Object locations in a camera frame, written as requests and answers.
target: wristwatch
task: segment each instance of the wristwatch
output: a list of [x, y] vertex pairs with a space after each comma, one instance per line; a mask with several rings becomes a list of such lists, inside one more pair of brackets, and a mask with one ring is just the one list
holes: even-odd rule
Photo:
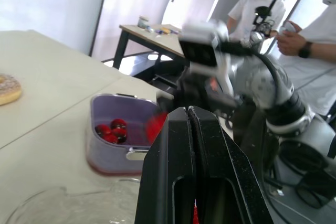
[[304, 47], [302, 47], [299, 51], [299, 57], [307, 59], [310, 54], [311, 54], [311, 45], [313, 43], [312, 42], [307, 42]]

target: hand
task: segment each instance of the hand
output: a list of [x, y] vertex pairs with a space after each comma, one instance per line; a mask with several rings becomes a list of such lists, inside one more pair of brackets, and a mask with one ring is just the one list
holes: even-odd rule
[[302, 31], [302, 28], [298, 24], [294, 23], [293, 21], [288, 21], [288, 22], [293, 25], [297, 33]]
[[280, 52], [287, 56], [298, 56], [299, 51], [307, 43], [306, 39], [298, 33], [284, 31], [283, 36], [277, 36]]

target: glazed donut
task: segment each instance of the glazed donut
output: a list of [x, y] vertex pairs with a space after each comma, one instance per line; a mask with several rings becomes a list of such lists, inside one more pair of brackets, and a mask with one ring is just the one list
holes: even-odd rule
[[21, 85], [14, 77], [0, 74], [0, 105], [14, 102], [21, 93]]

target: table leg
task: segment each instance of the table leg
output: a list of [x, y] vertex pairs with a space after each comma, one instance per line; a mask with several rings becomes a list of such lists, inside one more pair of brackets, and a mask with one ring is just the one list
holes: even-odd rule
[[121, 65], [121, 60], [125, 55], [125, 51], [126, 51], [126, 46], [128, 43], [128, 35], [129, 33], [127, 31], [122, 31], [120, 38], [119, 38], [119, 42], [118, 42], [118, 47], [116, 50], [116, 53], [114, 55], [114, 59], [113, 59], [113, 67], [116, 69], [120, 68]]

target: red ball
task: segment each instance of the red ball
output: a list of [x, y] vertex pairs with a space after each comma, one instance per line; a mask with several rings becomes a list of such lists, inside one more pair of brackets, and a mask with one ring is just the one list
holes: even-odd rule
[[124, 128], [115, 128], [112, 133], [118, 138], [118, 144], [124, 143], [127, 139], [127, 131]]
[[114, 119], [111, 122], [111, 129], [123, 128], [126, 129], [126, 122], [123, 119]]
[[148, 141], [153, 144], [158, 134], [160, 133], [168, 113], [162, 112], [152, 117], [146, 125], [146, 134]]
[[102, 137], [105, 141], [112, 143], [112, 144], [117, 144], [118, 143], [118, 138], [114, 134], [108, 134]]
[[110, 127], [108, 127], [105, 124], [99, 124], [94, 129], [96, 130], [97, 134], [100, 137], [103, 137], [105, 135], [109, 135], [112, 133], [112, 130], [110, 129]]

